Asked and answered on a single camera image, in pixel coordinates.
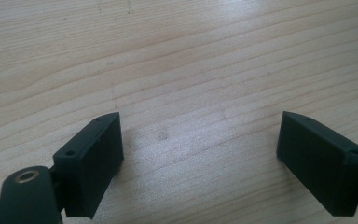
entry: round metal insert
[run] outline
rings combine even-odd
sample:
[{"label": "round metal insert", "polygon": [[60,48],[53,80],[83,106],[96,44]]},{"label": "round metal insert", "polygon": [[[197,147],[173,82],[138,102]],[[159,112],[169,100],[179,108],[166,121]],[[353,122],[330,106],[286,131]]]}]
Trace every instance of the round metal insert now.
[{"label": "round metal insert", "polygon": [[23,184],[28,181],[35,179],[39,175],[39,172],[36,170],[25,171],[16,176],[15,181],[16,183]]}]

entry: dark gray plastic part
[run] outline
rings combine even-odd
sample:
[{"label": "dark gray plastic part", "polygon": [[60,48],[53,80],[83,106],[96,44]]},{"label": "dark gray plastic part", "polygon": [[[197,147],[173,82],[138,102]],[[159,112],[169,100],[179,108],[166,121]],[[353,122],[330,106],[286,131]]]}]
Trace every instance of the dark gray plastic part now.
[{"label": "dark gray plastic part", "polygon": [[333,216],[358,204],[358,145],[308,117],[283,112],[278,158]]},{"label": "dark gray plastic part", "polygon": [[63,180],[66,215],[93,218],[124,159],[119,114],[90,122],[53,159],[54,173]]}]

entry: small hole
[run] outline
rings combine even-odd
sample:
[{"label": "small hole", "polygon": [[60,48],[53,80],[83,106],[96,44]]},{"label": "small hole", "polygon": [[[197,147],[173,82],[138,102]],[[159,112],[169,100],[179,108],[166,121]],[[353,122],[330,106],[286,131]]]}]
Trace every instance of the small hole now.
[{"label": "small hole", "polygon": [[67,152],[65,153],[65,155],[67,155],[67,156],[73,156],[73,155],[75,155],[75,152],[74,152],[73,150],[69,150],[69,151],[67,151]]},{"label": "small hole", "polygon": [[358,155],[358,150],[352,149],[352,150],[350,150],[350,153],[351,153],[351,154],[354,154],[354,155]]}]

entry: light wood surface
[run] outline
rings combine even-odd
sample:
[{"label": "light wood surface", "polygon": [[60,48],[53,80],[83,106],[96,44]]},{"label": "light wood surface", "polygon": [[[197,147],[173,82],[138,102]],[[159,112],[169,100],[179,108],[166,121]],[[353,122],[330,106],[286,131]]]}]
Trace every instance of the light wood surface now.
[{"label": "light wood surface", "polygon": [[119,176],[64,223],[358,223],[276,159],[283,110],[358,144],[358,0],[0,0],[0,188],[121,114]]}]

